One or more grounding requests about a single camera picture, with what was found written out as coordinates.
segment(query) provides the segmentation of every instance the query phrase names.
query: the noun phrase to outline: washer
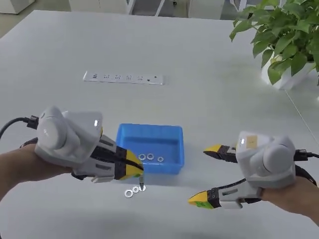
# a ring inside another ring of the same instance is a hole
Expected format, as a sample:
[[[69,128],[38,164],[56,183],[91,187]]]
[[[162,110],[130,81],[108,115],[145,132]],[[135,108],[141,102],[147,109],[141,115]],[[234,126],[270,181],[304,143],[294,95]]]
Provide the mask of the washer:
[[[138,193],[140,191],[138,186],[132,188],[133,193]]]
[[[139,159],[140,159],[140,161],[144,161],[144,160],[146,159],[145,154],[141,153],[141,154],[139,155]]]
[[[133,191],[131,189],[128,189],[124,193],[126,198],[131,198],[133,196]]]
[[[154,159],[154,154],[149,153],[149,154],[147,154],[146,158],[148,158],[148,160],[153,160]]]
[[[158,162],[162,163],[164,161],[163,157],[158,157]]]
[[[139,191],[140,192],[144,192],[146,190],[146,186],[144,185],[144,188],[143,188],[143,190],[141,189],[141,187],[139,187]]]

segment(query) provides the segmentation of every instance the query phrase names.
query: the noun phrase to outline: hand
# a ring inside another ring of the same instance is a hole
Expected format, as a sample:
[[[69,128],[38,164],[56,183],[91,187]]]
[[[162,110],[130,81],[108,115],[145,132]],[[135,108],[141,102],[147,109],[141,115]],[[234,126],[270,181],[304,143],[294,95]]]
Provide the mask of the hand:
[[[12,160],[19,182],[40,181],[72,172],[70,168],[45,162],[35,154],[34,149],[35,144],[30,144],[12,152],[19,154]]]
[[[319,225],[319,188],[303,177],[284,189],[264,189],[262,200],[281,209],[310,217]]]

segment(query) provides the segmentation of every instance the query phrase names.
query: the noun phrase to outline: power strip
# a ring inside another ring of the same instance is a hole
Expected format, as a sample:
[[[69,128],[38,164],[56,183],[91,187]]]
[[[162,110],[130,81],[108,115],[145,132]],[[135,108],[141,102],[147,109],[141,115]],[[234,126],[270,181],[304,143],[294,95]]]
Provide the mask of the power strip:
[[[162,75],[105,74],[88,71],[85,73],[83,81],[164,85]]]

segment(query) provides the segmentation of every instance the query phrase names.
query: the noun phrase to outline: blue plastic tray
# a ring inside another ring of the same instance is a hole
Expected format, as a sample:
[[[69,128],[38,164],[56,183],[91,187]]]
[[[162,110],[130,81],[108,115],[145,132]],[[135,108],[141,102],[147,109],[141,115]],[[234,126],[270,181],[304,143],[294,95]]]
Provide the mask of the blue plastic tray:
[[[116,144],[137,157],[152,153],[153,160],[143,161],[146,173],[178,174],[184,166],[183,130],[180,126],[123,123]]]

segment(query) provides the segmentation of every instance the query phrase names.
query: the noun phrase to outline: white table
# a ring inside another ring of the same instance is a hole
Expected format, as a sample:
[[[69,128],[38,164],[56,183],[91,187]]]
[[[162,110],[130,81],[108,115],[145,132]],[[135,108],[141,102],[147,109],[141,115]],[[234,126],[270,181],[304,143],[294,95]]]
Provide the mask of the white table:
[[[317,83],[318,74],[313,70],[300,85],[288,91],[288,95],[314,140],[319,144],[319,87]]]
[[[185,167],[147,178],[126,199],[127,184],[92,184],[63,175],[21,184],[0,206],[3,238],[299,239],[316,238],[307,218],[269,203],[215,211],[188,205],[194,193],[242,178],[235,164],[202,150],[230,144],[246,129],[288,134],[298,148],[318,145],[285,92],[259,79],[250,31],[231,43],[230,21],[84,12],[35,11],[0,41],[0,124],[47,106],[98,110],[105,134],[123,122],[181,125]],[[82,82],[86,70],[164,74],[164,86]],[[0,152],[35,136],[13,126]],[[319,162],[302,164],[315,178]]]

